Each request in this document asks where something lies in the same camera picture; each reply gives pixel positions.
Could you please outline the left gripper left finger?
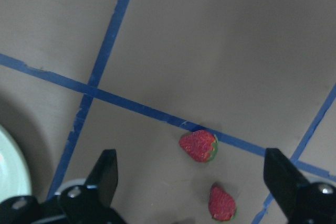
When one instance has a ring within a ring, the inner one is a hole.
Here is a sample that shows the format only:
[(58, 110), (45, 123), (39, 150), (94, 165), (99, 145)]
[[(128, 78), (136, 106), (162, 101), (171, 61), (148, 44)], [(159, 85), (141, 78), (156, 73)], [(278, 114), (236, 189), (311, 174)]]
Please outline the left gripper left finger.
[(58, 205), (68, 223), (123, 223), (123, 218), (111, 208), (117, 186), (116, 150), (104, 150), (83, 183), (60, 193)]

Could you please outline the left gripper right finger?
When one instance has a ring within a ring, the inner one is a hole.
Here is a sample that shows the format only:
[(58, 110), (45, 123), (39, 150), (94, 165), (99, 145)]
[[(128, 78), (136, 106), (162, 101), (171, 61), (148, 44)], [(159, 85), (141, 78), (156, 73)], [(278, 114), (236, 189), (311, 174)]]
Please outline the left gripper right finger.
[(309, 182), (279, 149), (265, 150), (263, 178), (288, 223), (335, 223), (335, 187)]

